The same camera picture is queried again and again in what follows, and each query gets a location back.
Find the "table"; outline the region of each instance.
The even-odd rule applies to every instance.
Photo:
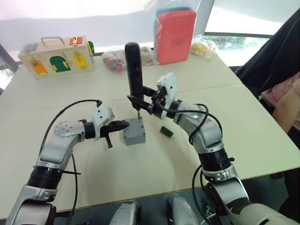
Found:
[[[0,97],[0,218],[6,218],[32,171],[44,132],[66,105],[98,98],[114,111],[115,119],[136,117],[126,95],[127,75],[115,74],[95,57],[95,71],[36,81],[21,66]],[[300,166],[300,153],[284,131],[218,56],[206,60],[190,56],[185,62],[143,67],[143,84],[155,88],[156,80],[176,74],[178,98],[204,103],[221,122],[224,145],[234,157],[237,173],[248,179]],[[68,109],[60,120],[90,120],[95,104]],[[146,143],[126,146],[122,132],[105,139],[87,140],[74,147],[79,195],[76,208],[124,201],[191,188],[199,158],[188,135],[170,119],[141,112]],[[166,126],[172,138],[159,133]],[[67,170],[73,170],[69,163]],[[53,204],[57,210],[73,206],[74,176],[64,174]]]

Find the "gray box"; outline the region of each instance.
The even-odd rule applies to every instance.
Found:
[[[126,119],[129,126],[123,130],[124,140],[127,146],[133,144],[141,144],[146,142],[146,133],[143,119],[131,118]]]

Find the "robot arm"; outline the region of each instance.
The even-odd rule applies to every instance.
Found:
[[[296,225],[295,221],[262,204],[252,204],[228,158],[222,141],[221,127],[205,119],[205,111],[198,105],[175,101],[177,84],[173,73],[157,82],[158,91],[144,87],[144,95],[150,96],[149,104],[134,96],[129,100],[162,119],[169,117],[191,136],[191,143],[199,155],[202,172],[208,184],[204,190],[210,204],[219,216],[219,224],[232,225]]]
[[[125,121],[113,119],[112,109],[100,103],[92,122],[63,121],[57,124],[53,137],[38,156],[28,183],[23,186],[6,224],[53,223],[56,208],[49,202],[55,199],[58,183],[73,153],[73,147],[85,139],[99,140],[102,137],[106,138],[108,147],[112,147],[108,134],[129,125]]]

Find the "wooden toy box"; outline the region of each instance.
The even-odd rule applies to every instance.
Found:
[[[79,37],[42,37],[25,45],[18,55],[36,79],[94,70],[88,40]]]

